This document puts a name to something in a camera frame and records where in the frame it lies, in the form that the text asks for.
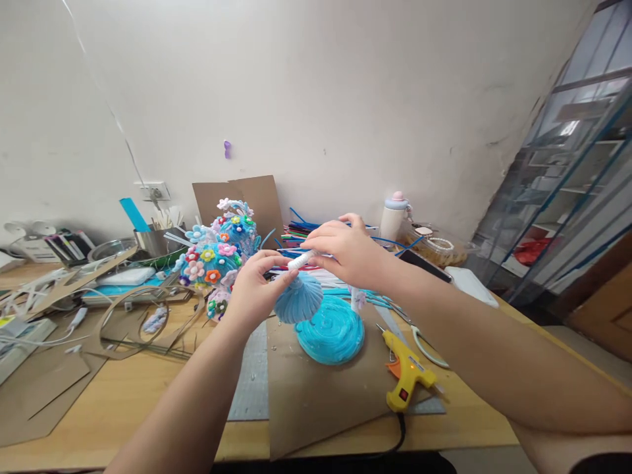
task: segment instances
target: cutting mat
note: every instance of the cutting mat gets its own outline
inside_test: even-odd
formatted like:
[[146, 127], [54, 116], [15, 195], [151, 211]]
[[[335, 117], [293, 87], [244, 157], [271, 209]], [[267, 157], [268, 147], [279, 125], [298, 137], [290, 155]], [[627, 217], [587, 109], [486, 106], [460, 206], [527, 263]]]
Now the cutting mat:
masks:
[[[387, 308], [376, 306], [388, 328], [401, 340], [406, 338]], [[228, 421], [256, 421], [270, 418], [268, 408], [268, 357], [266, 353], [267, 330], [264, 321], [250, 335], [244, 350], [242, 370], [237, 389], [228, 413]], [[437, 415], [446, 413], [446, 408], [436, 396], [419, 402], [408, 409], [413, 415]]]

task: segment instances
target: white water bottle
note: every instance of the white water bottle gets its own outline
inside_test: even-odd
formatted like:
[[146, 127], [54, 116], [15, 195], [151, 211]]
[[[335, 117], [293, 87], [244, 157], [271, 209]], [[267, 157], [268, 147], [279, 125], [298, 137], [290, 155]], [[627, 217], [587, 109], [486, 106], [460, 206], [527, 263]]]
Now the white water bottle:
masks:
[[382, 222], [380, 223], [380, 237], [387, 240], [397, 239], [402, 221], [406, 217], [410, 204], [404, 199], [401, 191], [393, 194], [393, 197], [384, 201]]

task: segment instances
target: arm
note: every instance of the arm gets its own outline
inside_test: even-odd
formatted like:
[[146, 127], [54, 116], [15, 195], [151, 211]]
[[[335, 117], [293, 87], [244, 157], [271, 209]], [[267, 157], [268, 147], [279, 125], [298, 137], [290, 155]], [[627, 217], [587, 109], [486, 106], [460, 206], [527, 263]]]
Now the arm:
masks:
[[336, 257], [313, 263], [400, 304], [450, 367], [515, 425], [531, 434], [632, 431], [632, 400], [613, 384], [499, 310], [395, 258], [366, 235], [359, 216], [341, 220], [352, 227], [332, 221], [301, 245]]
[[239, 272], [228, 311], [171, 383], [107, 474], [208, 473], [235, 393], [246, 341], [296, 277], [268, 284], [263, 273], [289, 258], [264, 250]]

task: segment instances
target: metal cup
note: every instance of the metal cup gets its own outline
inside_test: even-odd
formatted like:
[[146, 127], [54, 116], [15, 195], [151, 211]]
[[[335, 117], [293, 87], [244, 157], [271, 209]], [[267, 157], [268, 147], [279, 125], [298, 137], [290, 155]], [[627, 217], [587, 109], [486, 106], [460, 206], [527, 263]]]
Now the metal cup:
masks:
[[165, 234], [169, 232], [170, 234], [187, 240], [181, 230], [175, 227], [164, 230], [154, 230], [153, 224], [151, 224], [149, 228], [151, 232], [137, 232], [136, 229], [134, 229], [134, 237], [136, 237], [138, 248], [147, 252], [149, 258], [164, 257], [185, 246], [184, 244], [179, 244], [178, 242], [165, 238]]

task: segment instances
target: blue pipe cleaner tassel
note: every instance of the blue pipe cleaner tassel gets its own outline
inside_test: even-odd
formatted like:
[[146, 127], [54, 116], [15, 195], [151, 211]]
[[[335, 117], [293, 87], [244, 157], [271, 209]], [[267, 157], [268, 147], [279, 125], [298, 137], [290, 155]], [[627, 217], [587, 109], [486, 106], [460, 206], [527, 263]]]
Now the blue pipe cleaner tassel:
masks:
[[306, 272], [300, 272], [275, 304], [279, 321], [296, 324], [311, 319], [323, 302], [321, 283]]

